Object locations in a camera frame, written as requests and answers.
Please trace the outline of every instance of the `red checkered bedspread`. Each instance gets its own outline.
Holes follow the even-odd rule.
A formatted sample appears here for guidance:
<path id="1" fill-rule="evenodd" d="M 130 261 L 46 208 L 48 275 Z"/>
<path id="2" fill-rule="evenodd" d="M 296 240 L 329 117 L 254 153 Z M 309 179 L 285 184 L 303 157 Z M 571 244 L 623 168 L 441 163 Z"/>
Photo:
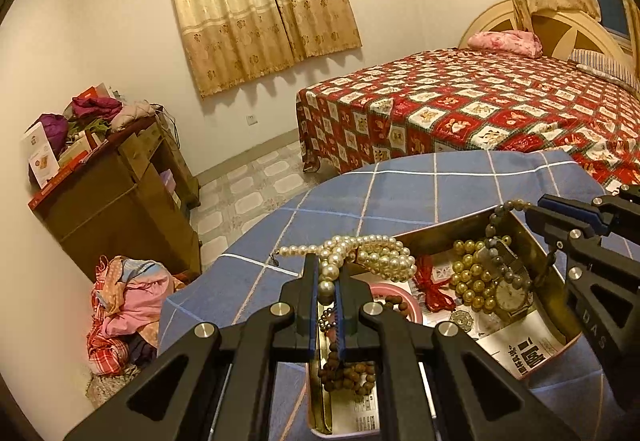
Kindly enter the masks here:
<path id="1" fill-rule="evenodd" d="M 554 58 L 438 50 L 300 91 L 305 170 L 443 150 L 562 148 L 608 190 L 640 183 L 640 103 Z"/>

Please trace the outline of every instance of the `pink pillow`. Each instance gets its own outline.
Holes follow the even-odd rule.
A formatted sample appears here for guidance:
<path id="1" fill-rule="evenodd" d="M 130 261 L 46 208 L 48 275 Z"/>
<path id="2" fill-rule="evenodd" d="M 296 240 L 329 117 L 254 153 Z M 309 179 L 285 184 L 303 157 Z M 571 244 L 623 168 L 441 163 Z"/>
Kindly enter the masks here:
<path id="1" fill-rule="evenodd" d="M 472 49 L 507 51 L 527 58 L 542 56 L 542 43 L 534 33 L 526 31 L 482 31 L 467 42 Z"/>

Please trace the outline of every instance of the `pink dish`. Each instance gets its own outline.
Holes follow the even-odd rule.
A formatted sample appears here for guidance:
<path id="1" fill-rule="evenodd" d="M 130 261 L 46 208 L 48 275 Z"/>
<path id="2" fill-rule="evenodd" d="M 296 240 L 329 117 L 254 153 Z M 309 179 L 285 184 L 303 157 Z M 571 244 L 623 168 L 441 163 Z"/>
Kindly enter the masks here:
<path id="1" fill-rule="evenodd" d="M 386 296 L 401 296 L 402 299 L 409 304 L 409 319 L 416 324 L 422 323 L 422 311 L 420 311 L 420 304 L 410 293 L 407 293 L 401 287 L 393 284 L 387 284 L 385 282 L 370 283 L 371 294 L 373 298 L 386 297 Z"/>

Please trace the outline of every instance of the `striped pillow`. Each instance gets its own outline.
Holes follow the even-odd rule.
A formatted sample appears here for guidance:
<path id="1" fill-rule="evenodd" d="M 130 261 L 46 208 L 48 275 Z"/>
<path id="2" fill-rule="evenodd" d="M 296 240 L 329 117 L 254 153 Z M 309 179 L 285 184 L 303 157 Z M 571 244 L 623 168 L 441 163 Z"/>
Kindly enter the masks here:
<path id="1" fill-rule="evenodd" d="M 587 49 L 574 49 L 569 56 L 569 63 L 581 65 L 579 69 L 584 72 L 591 72 L 590 69 L 602 72 L 607 76 L 612 76 L 618 81 L 622 82 L 620 85 L 618 82 L 616 85 L 620 85 L 625 90 L 628 90 L 632 94 L 640 96 L 640 83 L 638 79 L 630 72 L 625 66 L 619 64 L 613 58 L 598 53 L 596 51 L 588 51 Z M 606 76 L 597 75 L 599 78 L 607 79 Z"/>

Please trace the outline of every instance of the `wooden headboard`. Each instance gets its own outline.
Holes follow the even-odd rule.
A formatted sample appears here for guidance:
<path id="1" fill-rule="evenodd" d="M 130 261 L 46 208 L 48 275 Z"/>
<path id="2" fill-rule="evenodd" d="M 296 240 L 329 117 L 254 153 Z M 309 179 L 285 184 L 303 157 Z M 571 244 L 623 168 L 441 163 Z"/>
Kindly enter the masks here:
<path id="1" fill-rule="evenodd" d="M 598 51 L 627 65 L 629 56 L 611 34 L 581 12 L 539 12 L 533 15 L 533 31 L 542 42 L 543 55 L 567 61 L 574 49 Z M 516 28 L 511 0 L 505 0 L 476 18 L 460 40 L 460 48 L 479 31 L 507 31 Z"/>

